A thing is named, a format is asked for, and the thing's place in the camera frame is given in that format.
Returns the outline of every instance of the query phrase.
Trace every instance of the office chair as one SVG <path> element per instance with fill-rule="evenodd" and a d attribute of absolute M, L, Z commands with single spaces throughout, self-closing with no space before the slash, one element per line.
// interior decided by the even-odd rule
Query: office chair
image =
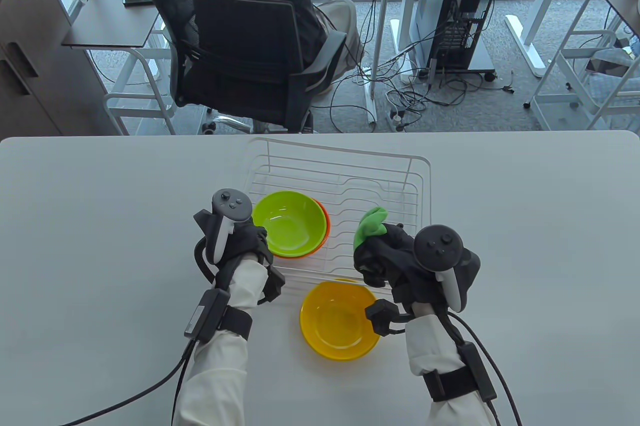
<path fill-rule="evenodd" d="M 346 35 L 332 31 L 304 68 L 294 6 L 280 0 L 153 0 L 171 48 L 170 92 L 176 105 L 202 104 L 244 132 L 267 124 L 313 130 L 309 108 L 333 78 Z"/>

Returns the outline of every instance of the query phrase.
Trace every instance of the cabinet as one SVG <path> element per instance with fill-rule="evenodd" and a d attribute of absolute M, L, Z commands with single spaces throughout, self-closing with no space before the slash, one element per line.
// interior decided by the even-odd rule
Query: cabinet
<path fill-rule="evenodd" d="M 117 134 L 86 52 L 61 45 L 71 24 L 59 0 L 0 0 L 0 18 L 0 140 Z"/>
<path fill-rule="evenodd" d="M 40 102 L 0 51 L 0 138 L 59 134 Z"/>

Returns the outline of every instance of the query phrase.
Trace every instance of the computer case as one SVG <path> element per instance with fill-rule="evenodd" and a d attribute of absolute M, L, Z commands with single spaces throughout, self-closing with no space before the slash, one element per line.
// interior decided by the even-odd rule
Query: computer case
<path fill-rule="evenodd" d="M 494 0 L 418 0 L 409 35 L 416 43 L 419 70 L 436 60 L 436 70 L 469 69 L 480 33 L 491 15 Z"/>

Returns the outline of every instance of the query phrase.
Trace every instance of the green bowl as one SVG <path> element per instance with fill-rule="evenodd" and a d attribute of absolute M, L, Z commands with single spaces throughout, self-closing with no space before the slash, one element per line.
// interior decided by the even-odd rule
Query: green bowl
<path fill-rule="evenodd" d="M 253 209 L 253 222 L 267 230 L 269 249 L 282 258 L 308 255 L 327 232 L 327 218 L 320 205 L 297 191 L 265 196 Z"/>

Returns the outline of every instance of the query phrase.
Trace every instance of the cabinet handle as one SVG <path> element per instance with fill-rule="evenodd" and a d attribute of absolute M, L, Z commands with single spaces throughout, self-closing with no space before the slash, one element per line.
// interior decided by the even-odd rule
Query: cabinet handle
<path fill-rule="evenodd" d="M 25 51 L 20 47 L 18 42 L 12 41 L 6 45 L 7 53 L 11 56 L 13 61 L 22 65 L 23 70 L 27 76 L 32 78 L 38 77 L 38 72 L 34 68 L 34 64 L 29 61 L 29 58 L 25 54 Z"/>
<path fill-rule="evenodd" d="M 18 72 L 14 70 L 13 65 L 11 65 L 7 60 L 0 60 L 0 76 L 7 77 L 9 81 L 13 83 L 14 90 L 17 90 L 21 96 L 28 96 L 31 94 L 23 79 L 20 77 Z"/>

